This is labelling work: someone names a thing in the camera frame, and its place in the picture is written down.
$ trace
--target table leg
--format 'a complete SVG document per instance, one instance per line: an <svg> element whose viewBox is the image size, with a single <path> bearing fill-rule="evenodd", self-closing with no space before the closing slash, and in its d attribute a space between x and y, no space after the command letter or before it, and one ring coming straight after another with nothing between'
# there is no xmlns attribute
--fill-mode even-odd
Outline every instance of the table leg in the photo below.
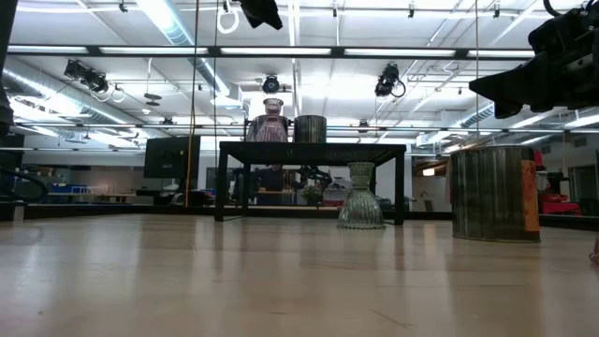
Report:
<svg viewBox="0 0 599 337"><path fill-rule="evenodd" d="M403 225L403 154L395 156L395 226Z"/></svg>
<svg viewBox="0 0 599 337"><path fill-rule="evenodd" d="M221 149L218 158L218 173L216 175L216 205L214 207L214 220L223 221L223 212L226 202L226 166L228 152Z"/></svg>
<svg viewBox="0 0 599 337"><path fill-rule="evenodd" d="M373 168L373 175L371 177L371 192L376 196L376 167Z"/></svg>
<svg viewBox="0 0 599 337"><path fill-rule="evenodd" d="M241 209L243 210L243 215L247 215L248 203L250 198L250 180L251 177L252 164L243 164L243 187L241 191Z"/></svg>

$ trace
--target orange label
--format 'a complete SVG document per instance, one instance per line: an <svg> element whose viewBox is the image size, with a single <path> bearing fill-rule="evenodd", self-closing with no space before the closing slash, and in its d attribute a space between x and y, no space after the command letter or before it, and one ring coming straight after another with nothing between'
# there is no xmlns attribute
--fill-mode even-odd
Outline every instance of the orange label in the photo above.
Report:
<svg viewBox="0 0 599 337"><path fill-rule="evenodd" d="M539 210L536 201L536 164L522 160L522 200L524 203L524 228L539 231Z"/></svg>

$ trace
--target wooden floor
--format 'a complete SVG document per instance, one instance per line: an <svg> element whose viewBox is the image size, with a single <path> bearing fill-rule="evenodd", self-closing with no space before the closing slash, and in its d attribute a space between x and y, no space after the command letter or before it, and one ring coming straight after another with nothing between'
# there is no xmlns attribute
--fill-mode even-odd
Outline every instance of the wooden floor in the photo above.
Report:
<svg viewBox="0 0 599 337"><path fill-rule="evenodd" d="M594 233L118 215L4 223L0 335L599 336Z"/></svg>

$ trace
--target large metal cylinder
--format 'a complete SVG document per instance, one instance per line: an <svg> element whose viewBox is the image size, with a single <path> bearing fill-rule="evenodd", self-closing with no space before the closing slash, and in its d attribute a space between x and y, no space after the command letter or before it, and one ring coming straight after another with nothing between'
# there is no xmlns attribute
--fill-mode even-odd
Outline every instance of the large metal cylinder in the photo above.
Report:
<svg viewBox="0 0 599 337"><path fill-rule="evenodd" d="M296 117L293 121L293 141L327 142L327 119L315 115Z"/></svg>
<svg viewBox="0 0 599 337"><path fill-rule="evenodd" d="M453 236L538 242L533 149L489 146L451 155Z"/></svg>

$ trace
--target monitor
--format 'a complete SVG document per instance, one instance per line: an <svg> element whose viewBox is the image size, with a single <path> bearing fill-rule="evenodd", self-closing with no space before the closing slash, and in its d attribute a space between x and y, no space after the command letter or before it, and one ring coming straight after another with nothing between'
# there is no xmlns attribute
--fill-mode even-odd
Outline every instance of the monitor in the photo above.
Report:
<svg viewBox="0 0 599 337"><path fill-rule="evenodd" d="M199 171L200 136L194 136L191 150L191 172L188 179L197 179ZM144 178L187 178L189 137L148 139Z"/></svg>

